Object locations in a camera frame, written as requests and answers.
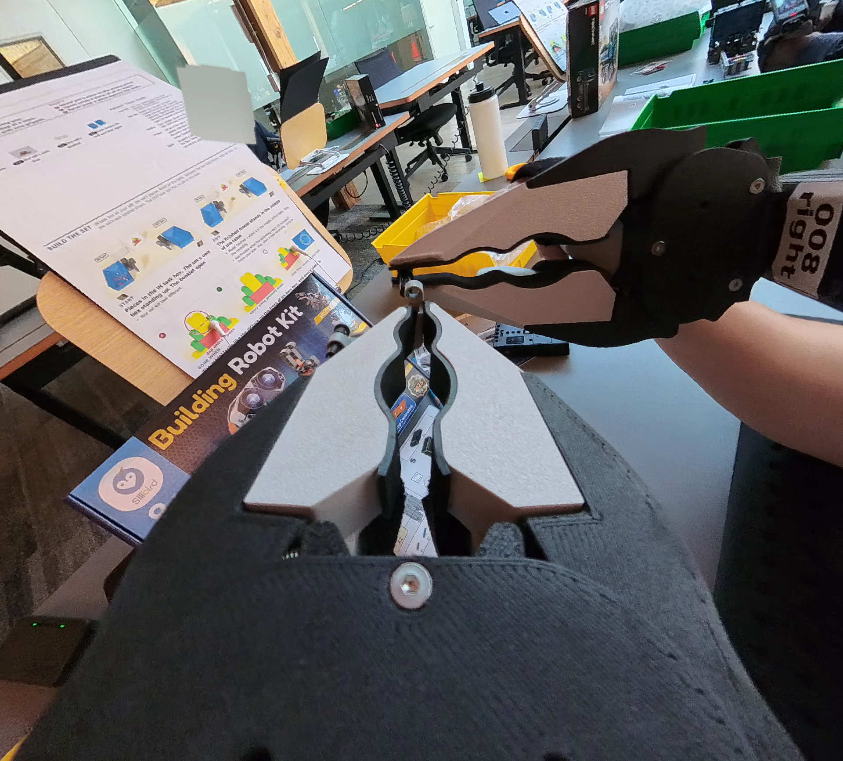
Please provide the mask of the black toy set box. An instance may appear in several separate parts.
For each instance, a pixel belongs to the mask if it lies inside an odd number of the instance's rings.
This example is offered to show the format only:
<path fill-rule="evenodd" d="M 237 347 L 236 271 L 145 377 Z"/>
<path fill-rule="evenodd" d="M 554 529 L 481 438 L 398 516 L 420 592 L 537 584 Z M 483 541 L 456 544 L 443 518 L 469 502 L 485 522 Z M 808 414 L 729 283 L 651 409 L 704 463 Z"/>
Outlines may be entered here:
<path fill-rule="evenodd" d="M 568 8 L 566 76 L 572 119 L 597 113 L 616 83 L 621 0 L 577 0 Z"/>

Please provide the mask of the person's right forearm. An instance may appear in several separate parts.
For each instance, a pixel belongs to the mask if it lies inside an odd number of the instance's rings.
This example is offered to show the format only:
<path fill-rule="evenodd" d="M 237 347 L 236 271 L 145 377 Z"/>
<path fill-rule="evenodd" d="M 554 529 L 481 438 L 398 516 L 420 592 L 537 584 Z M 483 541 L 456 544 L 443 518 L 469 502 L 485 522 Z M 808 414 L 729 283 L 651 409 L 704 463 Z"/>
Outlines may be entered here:
<path fill-rule="evenodd" d="M 842 327 L 733 304 L 717 321 L 656 339 L 669 358 L 743 424 L 842 466 Z"/>

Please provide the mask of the black mat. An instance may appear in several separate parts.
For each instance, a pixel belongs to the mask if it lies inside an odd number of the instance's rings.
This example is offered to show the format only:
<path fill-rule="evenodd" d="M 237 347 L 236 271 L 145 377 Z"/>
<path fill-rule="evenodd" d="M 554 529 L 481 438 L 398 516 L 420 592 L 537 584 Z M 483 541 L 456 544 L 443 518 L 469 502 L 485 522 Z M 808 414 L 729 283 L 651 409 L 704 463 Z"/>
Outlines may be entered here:
<path fill-rule="evenodd" d="M 741 425 L 714 599 L 806 759 L 842 759 L 842 471 Z"/>

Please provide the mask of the black toy vehicle model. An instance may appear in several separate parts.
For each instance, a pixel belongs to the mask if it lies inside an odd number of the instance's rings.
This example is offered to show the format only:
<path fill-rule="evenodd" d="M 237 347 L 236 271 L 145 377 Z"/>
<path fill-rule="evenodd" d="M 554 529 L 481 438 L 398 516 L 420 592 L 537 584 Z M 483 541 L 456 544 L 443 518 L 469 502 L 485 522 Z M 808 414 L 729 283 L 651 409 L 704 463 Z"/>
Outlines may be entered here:
<path fill-rule="evenodd" d="M 737 76 L 753 63 L 766 5 L 767 0 L 741 0 L 714 14 L 707 63 L 718 67 L 722 78 Z"/>

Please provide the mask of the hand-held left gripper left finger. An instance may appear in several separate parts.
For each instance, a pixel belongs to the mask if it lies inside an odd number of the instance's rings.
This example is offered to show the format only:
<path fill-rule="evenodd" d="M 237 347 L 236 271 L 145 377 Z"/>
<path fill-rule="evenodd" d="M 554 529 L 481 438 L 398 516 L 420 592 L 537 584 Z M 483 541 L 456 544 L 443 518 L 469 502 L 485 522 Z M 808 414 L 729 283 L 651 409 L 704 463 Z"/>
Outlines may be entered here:
<path fill-rule="evenodd" d="M 334 524 L 394 556 L 406 493 L 397 421 L 416 316 L 399 307 L 322 364 L 245 494 L 247 512 Z"/>

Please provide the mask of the office desk with wooden edge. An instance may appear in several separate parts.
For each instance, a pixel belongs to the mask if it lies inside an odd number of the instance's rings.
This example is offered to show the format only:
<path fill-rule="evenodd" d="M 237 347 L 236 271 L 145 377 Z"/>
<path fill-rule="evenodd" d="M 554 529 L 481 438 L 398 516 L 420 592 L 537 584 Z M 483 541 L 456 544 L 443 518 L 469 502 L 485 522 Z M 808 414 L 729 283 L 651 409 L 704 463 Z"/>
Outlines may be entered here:
<path fill-rule="evenodd" d="M 416 114 L 451 95 L 481 70 L 484 57 L 493 49 L 486 42 L 452 57 L 429 60 L 401 73 L 375 90 L 385 115 Z"/>
<path fill-rule="evenodd" d="M 411 202 L 409 186 L 398 168 L 396 131 L 410 120 L 407 112 L 385 118 L 385 125 L 370 131 L 355 130 L 331 141 L 327 152 L 338 152 L 342 159 L 318 173 L 312 167 L 281 171 L 281 177 L 310 209 L 330 201 L 344 186 L 369 170 L 389 218 L 395 220 Z"/>

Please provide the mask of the yellow plastic bin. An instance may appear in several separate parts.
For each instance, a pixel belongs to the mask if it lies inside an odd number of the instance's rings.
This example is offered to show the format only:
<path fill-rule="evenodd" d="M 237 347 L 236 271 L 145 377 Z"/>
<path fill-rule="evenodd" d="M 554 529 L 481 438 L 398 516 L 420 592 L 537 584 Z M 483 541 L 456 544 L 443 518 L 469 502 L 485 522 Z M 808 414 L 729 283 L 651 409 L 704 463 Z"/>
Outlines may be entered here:
<path fill-rule="evenodd" d="M 443 220 L 449 221 L 450 211 L 454 206 L 482 203 L 491 196 L 492 193 L 488 191 L 426 194 L 374 239 L 374 249 L 385 265 L 389 266 L 390 261 L 400 252 L 438 227 Z M 502 266 L 523 269 L 534 261 L 536 252 L 536 244 L 528 241 L 510 252 L 472 252 L 455 263 L 424 268 L 418 273 L 452 273 L 461 277 L 475 277 L 482 271 L 499 269 Z"/>

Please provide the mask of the blue building toy box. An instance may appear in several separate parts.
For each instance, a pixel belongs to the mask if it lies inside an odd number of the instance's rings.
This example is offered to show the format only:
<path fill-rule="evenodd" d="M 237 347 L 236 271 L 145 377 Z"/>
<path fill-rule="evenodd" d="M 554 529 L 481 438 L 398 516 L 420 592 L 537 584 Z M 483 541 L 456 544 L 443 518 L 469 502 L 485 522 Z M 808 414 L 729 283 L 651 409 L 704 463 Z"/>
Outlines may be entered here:
<path fill-rule="evenodd" d="M 127 543 L 140 545 L 186 480 L 220 446 L 298 382 L 307 383 L 341 326 L 352 338 L 370 326 L 325 281 L 310 275 L 189 387 L 79 484 L 68 502 Z M 428 392 L 429 358 L 406 360 L 406 387 L 393 403 L 400 445 L 401 514 L 396 555 L 436 555 L 422 494 L 430 478 L 432 422 L 440 408 Z"/>

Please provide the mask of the clear plastic bag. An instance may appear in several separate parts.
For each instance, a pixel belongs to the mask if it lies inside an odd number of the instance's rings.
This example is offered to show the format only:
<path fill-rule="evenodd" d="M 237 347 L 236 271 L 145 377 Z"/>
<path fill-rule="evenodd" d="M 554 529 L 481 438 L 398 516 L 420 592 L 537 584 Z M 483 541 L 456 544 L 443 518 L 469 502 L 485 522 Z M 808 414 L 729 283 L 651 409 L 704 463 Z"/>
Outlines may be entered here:
<path fill-rule="evenodd" d="M 445 214 L 445 216 L 422 225 L 418 229 L 418 237 L 421 238 L 423 236 L 426 236 L 427 234 L 437 230 L 438 228 L 443 227 L 449 222 L 456 220 L 461 216 L 465 216 L 466 214 L 475 209 L 478 209 L 479 207 L 483 206 L 488 201 L 490 201 L 491 197 L 491 193 L 465 194 L 461 196 L 450 208 L 450 210 Z M 491 260 L 491 263 L 494 267 L 501 267 L 511 265 L 513 261 L 517 260 L 520 255 L 528 249 L 530 249 L 530 245 L 528 243 L 524 243 L 515 247 L 509 252 L 496 252 L 486 250 L 481 251 L 480 253 L 485 254 Z"/>

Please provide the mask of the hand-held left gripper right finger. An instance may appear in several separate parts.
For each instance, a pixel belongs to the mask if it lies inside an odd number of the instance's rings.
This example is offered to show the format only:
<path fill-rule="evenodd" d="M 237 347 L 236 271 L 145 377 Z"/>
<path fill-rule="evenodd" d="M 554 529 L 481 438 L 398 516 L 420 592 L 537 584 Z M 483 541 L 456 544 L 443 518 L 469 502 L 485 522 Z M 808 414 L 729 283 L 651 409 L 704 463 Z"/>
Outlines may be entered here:
<path fill-rule="evenodd" d="M 443 403 L 424 502 L 437 554 L 469 555 L 495 523 L 581 512 L 584 495 L 521 370 L 437 304 L 423 315 Z"/>

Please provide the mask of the green plastic bin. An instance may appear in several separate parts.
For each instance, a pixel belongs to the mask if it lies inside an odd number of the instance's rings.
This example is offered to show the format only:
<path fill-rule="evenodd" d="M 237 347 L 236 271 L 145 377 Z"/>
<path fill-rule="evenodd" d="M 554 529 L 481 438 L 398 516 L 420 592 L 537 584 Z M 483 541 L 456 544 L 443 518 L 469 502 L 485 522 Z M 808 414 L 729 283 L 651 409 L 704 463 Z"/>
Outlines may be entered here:
<path fill-rule="evenodd" d="M 706 147 L 754 138 L 781 172 L 817 169 L 842 150 L 842 60 L 652 97 L 633 130 L 707 127 Z"/>
<path fill-rule="evenodd" d="M 618 67 L 621 69 L 691 50 L 701 38 L 709 14 L 709 11 L 692 11 L 678 18 L 621 32 Z"/>

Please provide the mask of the white water bottle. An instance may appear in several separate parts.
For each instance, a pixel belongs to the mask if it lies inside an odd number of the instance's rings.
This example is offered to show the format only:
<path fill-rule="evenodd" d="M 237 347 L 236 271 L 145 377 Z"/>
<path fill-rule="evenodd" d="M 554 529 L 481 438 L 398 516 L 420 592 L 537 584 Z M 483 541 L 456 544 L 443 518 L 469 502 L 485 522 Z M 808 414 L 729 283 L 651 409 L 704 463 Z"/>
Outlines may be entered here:
<path fill-rule="evenodd" d="M 494 88 L 477 81 L 469 92 L 469 118 L 479 155 L 480 180 L 503 177 L 508 169 L 500 106 Z"/>

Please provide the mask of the black device with green lights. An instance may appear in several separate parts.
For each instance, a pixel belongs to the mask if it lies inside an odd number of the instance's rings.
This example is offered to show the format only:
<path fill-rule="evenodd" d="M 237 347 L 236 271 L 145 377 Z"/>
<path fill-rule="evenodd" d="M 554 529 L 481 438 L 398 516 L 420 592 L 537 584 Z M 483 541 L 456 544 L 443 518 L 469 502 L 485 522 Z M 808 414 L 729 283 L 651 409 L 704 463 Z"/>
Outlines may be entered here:
<path fill-rule="evenodd" d="M 15 622 L 1 645 L 1 679 L 57 689 L 88 645 L 87 619 L 29 616 Z"/>

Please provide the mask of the black office chair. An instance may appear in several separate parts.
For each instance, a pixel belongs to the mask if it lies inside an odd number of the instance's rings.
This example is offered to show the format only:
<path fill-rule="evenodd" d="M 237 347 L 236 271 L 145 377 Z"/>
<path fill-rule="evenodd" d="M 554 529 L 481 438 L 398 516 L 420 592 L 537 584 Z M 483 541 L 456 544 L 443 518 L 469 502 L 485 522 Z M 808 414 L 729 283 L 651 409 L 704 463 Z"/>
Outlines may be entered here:
<path fill-rule="evenodd" d="M 390 50 L 379 50 L 359 59 L 354 66 L 358 74 L 369 75 L 373 87 L 383 86 L 401 73 Z M 416 144 L 421 152 L 406 167 L 406 177 L 411 177 L 426 161 L 441 169 L 440 179 L 448 178 L 446 160 L 450 155 L 462 154 L 466 161 L 472 159 L 469 129 L 460 87 L 448 97 L 427 110 L 411 114 L 410 120 L 396 131 L 399 145 Z"/>

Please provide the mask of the black folding panel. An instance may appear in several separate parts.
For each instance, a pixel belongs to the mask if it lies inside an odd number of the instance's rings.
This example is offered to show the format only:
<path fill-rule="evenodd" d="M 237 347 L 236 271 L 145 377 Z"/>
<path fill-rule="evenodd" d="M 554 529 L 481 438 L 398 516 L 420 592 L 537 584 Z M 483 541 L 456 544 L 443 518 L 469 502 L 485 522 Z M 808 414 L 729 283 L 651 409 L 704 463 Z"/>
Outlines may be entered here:
<path fill-rule="evenodd" d="M 317 51 L 310 57 L 279 72 L 279 121 L 285 123 L 319 98 L 328 56 Z"/>

